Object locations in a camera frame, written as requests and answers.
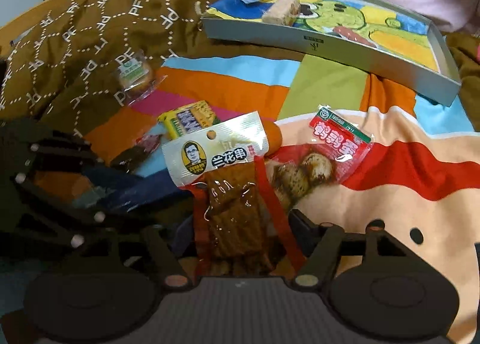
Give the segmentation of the dark blue long snack pack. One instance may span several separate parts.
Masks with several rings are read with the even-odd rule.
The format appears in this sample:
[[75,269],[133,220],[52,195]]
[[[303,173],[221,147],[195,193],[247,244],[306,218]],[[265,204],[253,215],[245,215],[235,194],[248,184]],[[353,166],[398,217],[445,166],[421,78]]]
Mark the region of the dark blue long snack pack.
[[91,173],[90,176],[100,181],[101,186],[93,187],[74,199],[73,207],[126,213],[180,191],[165,169],[145,178],[134,174],[115,174],[113,171]]

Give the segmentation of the white lanhua tofu skewer pack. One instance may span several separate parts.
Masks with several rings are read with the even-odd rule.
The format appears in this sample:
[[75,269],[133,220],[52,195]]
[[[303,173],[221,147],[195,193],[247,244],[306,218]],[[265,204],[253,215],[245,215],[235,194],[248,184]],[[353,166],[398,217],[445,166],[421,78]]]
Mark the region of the white lanhua tofu skewer pack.
[[197,276],[291,279],[304,265],[268,179],[272,136],[250,112],[163,145],[172,182],[193,195]]

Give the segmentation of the long beige wafer pack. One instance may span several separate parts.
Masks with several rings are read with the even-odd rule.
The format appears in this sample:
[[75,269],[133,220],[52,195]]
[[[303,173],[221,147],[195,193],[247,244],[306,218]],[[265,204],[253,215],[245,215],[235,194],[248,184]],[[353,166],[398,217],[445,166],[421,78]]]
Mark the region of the long beige wafer pack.
[[263,15],[261,21],[270,25],[292,26],[301,11],[299,0],[277,0]]

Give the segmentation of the red spicy snack pack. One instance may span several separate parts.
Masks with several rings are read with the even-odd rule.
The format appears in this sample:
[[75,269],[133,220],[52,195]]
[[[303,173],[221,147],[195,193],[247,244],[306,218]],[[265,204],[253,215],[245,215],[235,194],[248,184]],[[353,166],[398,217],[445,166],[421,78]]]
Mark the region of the red spicy snack pack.
[[374,47],[374,48],[377,47],[377,45],[375,43],[373,43],[370,40],[362,37],[361,35],[359,35],[358,33],[354,32],[352,29],[350,29],[346,26],[337,25],[333,28],[333,32],[335,34],[339,35],[341,38],[347,39],[347,40],[352,41],[354,43],[360,43],[360,44],[363,44],[365,46]]

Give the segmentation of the small dark red snack pack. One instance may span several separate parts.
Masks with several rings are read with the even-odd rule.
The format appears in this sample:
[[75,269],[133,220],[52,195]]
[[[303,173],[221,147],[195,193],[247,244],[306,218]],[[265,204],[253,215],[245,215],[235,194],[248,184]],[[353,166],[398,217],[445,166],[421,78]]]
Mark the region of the small dark red snack pack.
[[133,173],[161,144],[162,134],[145,134],[131,148],[122,151],[110,163],[121,173]]

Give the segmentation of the red quail egg pack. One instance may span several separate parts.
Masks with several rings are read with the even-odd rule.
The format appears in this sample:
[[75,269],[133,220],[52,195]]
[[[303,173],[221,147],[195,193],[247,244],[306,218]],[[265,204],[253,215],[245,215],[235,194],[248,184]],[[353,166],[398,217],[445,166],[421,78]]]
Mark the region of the red quail egg pack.
[[295,138],[295,144],[280,147],[265,161],[268,182],[285,213],[317,187],[346,181],[374,146],[373,134],[324,105]]

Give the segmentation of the colourful cartoon bedspread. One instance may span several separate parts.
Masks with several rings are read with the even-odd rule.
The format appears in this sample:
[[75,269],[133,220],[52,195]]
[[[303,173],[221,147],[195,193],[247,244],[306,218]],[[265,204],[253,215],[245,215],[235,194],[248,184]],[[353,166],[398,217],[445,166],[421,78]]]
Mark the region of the colourful cartoon bedspread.
[[195,31],[49,36],[29,110],[113,159],[155,117],[203,100],[227,120],[276,121],[284,209],[349,231],[383,227],[460,295],[449,336],[479,341],[479,42],[453,34],[465,87],[444,107],[389,79],[285,49]]

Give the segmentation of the round biscuit green label pack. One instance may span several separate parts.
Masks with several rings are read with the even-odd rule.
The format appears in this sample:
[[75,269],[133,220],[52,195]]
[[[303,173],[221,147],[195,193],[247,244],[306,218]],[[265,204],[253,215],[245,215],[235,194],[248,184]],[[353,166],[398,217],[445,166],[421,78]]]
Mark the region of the round biscuit green label pack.
[[157,76],[143,51],[116,59],[115,76],[120,84],[120,100],[130,106],[152,95],[166,76]]

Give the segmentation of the yellow rice cracker pack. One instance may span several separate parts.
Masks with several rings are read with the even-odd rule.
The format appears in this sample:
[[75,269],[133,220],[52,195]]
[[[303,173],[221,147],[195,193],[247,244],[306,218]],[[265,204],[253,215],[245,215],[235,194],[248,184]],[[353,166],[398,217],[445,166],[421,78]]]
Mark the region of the yellow rice cracker pack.
[[205,100],[163,112],[157,120],[163,124],[172,140],[221,122]]

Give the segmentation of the brown PF patterned quilt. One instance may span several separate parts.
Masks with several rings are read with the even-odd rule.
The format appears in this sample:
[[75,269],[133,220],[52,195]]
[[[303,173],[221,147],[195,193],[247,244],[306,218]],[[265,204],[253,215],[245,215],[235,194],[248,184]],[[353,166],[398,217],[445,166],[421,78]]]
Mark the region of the brown PF patterned quilt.
[[141,53],[157,69],[211,50],[200,14],[216,1],[69,0],[48,10],[8,57],[1,118],[87,134],[122,107],[122,61]]

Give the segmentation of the grey box with cartoon lining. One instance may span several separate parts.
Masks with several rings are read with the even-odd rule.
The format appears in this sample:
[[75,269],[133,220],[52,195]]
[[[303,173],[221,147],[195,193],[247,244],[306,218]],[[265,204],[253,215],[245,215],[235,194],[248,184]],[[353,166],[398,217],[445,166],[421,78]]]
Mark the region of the grey box with cartoon lining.
[[434,23],[383,0],[218,0],[202,14],[210,39],[319,56],[452,104],[461,79]]

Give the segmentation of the wooden bed frame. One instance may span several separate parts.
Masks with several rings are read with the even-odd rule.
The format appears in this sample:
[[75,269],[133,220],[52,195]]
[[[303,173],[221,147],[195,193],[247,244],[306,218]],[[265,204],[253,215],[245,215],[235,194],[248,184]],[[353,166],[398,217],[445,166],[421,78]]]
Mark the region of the wooden bed frame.
[[67,4],[70,1],[71,0],[44,0],[2,26],[0,31],[1,56],[7,57],[10,53],[12,49],[11,41],[17,39],[22,33],[38,24],[51,10]]

